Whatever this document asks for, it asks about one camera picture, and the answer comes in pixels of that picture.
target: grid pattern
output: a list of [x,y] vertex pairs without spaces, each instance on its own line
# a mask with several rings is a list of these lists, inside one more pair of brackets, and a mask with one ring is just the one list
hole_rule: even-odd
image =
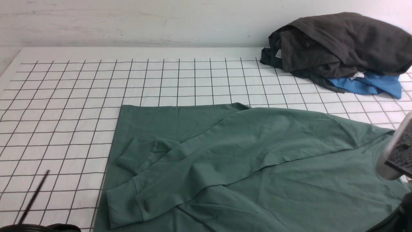
[[16,223],[42,175],[50,175],[25,223],[92,231],[122,104],[252,107],[329,113],[395,129],[412,110],[402,99],[335,93],[254,59],[100,60],[21,64],[0,95],[0,227]]

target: seam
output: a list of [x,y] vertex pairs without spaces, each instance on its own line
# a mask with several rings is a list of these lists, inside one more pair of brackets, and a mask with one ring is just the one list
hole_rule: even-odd
[[138,175],[138,174],[141,172],[143,166],[144,166],[144,165],[149,161],[149,159],[153,156],[153,153],[154,153],[155,150],[157,149],[157,144],[158,144],[158,140],[154,140],[154,145],[153,145],[152,150],[150,151],[150,155],[146,158],[145,162],[144,162],[142,165],[140,165],[140,167],[137,169],[136,175]]
[[[134,184],[134,190],[136,191],[136,195],[137,195],[136,182],[135,182],[134,178],[132,178],[132,180],[133,180],[133,184]],[[144,221],[145,219],[144,219],[144,217],[143,217],[142,208],[140,207],[140,204],[139,204],[139,202],[138,202],[137,200],[136,200],[136,204],[137,204],[137,207],[139,207],[140,214],[142,215],[142,221]]]
[[324,113],[321,113],[321,114],[323,114],[326,118],[334,121],[352,139],[352,142],[355,144],[355,147],[356,147],[355,149],[358,149],[358,143],[356,143],[353,136],[349,133],[349,131],[344,126],[342,126],[342,124],[338,123],[335,119],[329,117],[327,114],[324,114]]

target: green hoodie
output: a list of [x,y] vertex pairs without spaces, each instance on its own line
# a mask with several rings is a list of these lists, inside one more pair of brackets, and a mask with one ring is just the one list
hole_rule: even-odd
[[365,231],[409,192],[393,131],[327,114],[122,106],[95,231]]

